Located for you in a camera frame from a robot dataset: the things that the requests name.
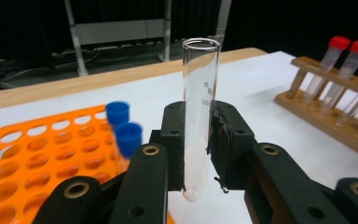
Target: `tube with red cap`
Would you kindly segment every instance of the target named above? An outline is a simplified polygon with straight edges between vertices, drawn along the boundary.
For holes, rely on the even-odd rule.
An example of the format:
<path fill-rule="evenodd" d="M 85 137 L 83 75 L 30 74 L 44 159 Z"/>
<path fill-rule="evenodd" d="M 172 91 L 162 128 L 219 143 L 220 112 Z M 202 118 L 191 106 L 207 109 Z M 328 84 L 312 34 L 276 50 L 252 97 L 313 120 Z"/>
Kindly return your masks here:
<path fill-rule="evenodd" d="M 333 36 L 330 42 L 328 43 L 328 49 L 325 53 L 319 68 L 329 72 L 334 64 L 337 62 L 339 55 L 341 55 L 342 50 L 346 49 L 351 41 L 344 36 Z M 319 76 L 314 76 L 312 81 L 310 82 L 307 90 L 304 92 L 303 102 L 309 103 L 311 99 L 313 99 L 318 93 L 319 89 L 324 85 L 324 78 Z"/>
<path fill-rule="evenodd" d="M 345 59 L 344 64 L 342 64 L 341 68 L 339 69 L 338 76 L 344 77 L 346 79 L 350 79 L 356 69 L 358 68 L 358 40 L 354 41 L 350 48 L 350 54 Z M 336 104 L 337 100 L 339 99 L 341 93 L 345 90 L 343 86 L 338 84 L 333 84 L 324 97 L 324 101 L 321 105 L 322 113 L 327 113 L 333 106 Z"/>

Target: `wooden test tube rack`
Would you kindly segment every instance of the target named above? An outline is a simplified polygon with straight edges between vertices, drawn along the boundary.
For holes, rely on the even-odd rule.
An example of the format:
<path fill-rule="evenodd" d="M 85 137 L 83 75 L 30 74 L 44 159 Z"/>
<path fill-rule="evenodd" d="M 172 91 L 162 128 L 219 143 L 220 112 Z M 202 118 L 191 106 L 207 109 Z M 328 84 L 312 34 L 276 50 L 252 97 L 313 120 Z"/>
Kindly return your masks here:
<path fill-rule="evenodd" d="M 274 101 L 358 152 L 358 119 L 352 118 L 343 125 L 337 125 L 337 117 L 342 114 L 340 109 L 333 108 L 326 114 L 319 111 L 322 103 L 319 100 L 319 96 L 323 92 L 325 85 L 307 105 L 302 102 L 304 92 L 299 89 L 307 73 L 312 73 L 315 76 L 323 77 L 326 83 L 327 81 L 332 81 L 345 87 L 346 90 L 350 89 L 358 92 L 358 77 L 353 76 L 351 79 L 339 77 L 337 76 L 338 70 L 336 68 L 333 68 L 330 72 L 323 71 L 319 68 L 318 61 L 308 57 L 295 58 L 291 64 L 299 68 L 296 77 L 290 90 L 278 94 Z"/>

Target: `plastic tube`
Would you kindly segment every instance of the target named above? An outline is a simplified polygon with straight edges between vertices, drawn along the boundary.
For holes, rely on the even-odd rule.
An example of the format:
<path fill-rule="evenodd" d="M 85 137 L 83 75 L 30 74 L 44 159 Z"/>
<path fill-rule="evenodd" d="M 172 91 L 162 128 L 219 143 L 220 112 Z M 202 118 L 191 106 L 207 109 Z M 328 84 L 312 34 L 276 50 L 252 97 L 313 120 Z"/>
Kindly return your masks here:
<path fill-rule="evenodd" d="M 358 112 L 358 94 L 353 97 L 351 102 L 345 107 L 342 111 L 342 114 L 337 118 L 337 124 L 342 125 L 346 123 L 349 119 L 353 118 Z"/>
<path fill-rule="evenodd" d="M 344 77 L 346 79 L 350 79 L 353 76 L 353 73 L 358 68 L 358 40 L 353 42 L 350 48 L 350 54 L 345 59 L 344 64 L 342 64 L 341 68 L 339 69 L 338 76 Z M 321 105 L 322 113 L 327 113 L 331 108 L 333 108 L 340 98 L 341 93 L 345 90 L 343 86 L 340 86 L 334 83 L 326 96 L 324 97 L 324 101 Z"/>
<path fill-rule="evenodd" d="M 199 201 L 205 190 L 210 156 L 211 102 L 214 99 L 219 64 L 219 42 L 207 38 L 191 38 L 183 43 L 186 102 L 185 124 L 185 189 L 190 202 Z"/>
<path fill-rule="evenodd" d="M 331 38 L 330 42 L 328 43 L 329 48 L 327 49 L 327 52 L 325 53 L 319 65 L 319 68 L 326 72 L 329 72 L 333 68 L 334 64 L 336 64 L 339 55 L 341 55 L 342 53 L 342 50 L 346 49 L 350 43 L 351 41 L 344 36 L 336 35 Z M 319 89 L 324 85 L 324 83 L 324 78 L 314 76 L 313 79 L 310 81 L 307 90 L 304 92 L 303 102 L 306 104 L 309 103 L 310 100 L 312 100 L 316 96 Z"/>

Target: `blue bottle cap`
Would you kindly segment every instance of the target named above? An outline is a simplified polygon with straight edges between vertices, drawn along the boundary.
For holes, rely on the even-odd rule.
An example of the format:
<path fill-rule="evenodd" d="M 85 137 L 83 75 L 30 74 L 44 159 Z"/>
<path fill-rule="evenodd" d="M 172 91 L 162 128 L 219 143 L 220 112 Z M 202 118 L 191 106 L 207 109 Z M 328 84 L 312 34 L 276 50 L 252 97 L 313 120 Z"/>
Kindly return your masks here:
<path fill-rule="evenodd" d="M 105 107 L 107 120 L 113 126 L 127 123 L 130 120 L 130 105 L 122 101 L 114 101 Z"/>
<path fill-rule="evenodd" d="M 130 159 L 135 149 L 142 144 L 142 127 L 133 122 L 121 123 L 115 128 L 118 149 L 121 155 Z"/>

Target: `centrifuge tube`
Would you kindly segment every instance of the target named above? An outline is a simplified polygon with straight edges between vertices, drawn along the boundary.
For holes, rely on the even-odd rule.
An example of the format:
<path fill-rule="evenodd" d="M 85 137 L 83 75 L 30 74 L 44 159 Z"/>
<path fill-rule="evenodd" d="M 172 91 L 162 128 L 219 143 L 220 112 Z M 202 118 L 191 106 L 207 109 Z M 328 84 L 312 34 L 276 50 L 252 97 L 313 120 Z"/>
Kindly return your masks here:
<path fill-rule="evenodd" d="M 197 202 L 202 198 L 207 182 L 211 103 L 215 94 L 220 44 L 212 39 L 191 38 L 184 41 L 183 48 L 186 102 L 183 194 L 188 201 Z"/>
<path fill-rule="evenodd" d="M 353 118 L 358 112 L 358 94 L 353 97 L 351 102 L 344 108 L 342 114 L 337 118 L 337 124 L 342 125 L 349 119 Z"/>
<path fill-rule="evenodd" d="M 346 79 L 350 79 L 353 76 L 353 73 L 358 68 L 358 40 L 353 42 L 350 48 L 350 54 L 345 59 L 344 64 L 342 64 L 339 69 L 338 76 L 344 77 Z M 345 90 L 345 88 L 341 85 L 334 83 L 330 90 L 327 92 L 324 97 L 324 101 L 321 105 L 322 113 L 327 113 L 333 106 L 336 104 L 339 99 L 341 93 Z"/>
<path fill-rule="evenodd" d="M 339 55 L 341 55 L 342 50 L 346 49 L 351 41 L 344 36 L 334 36 L 331 38 L 330 42 L 328 43 L 328 49 L 325 53 L 319 68 L 329 72 L 334 64 L 337 62 Z M 319 89 L 324 85 L 325 80 L 322 77 L 314 76 L 313 79 L 310 81 L 307 90 L 304 92 L 303 102 L 309 103 L 316 94 L 318 93 Z"/>

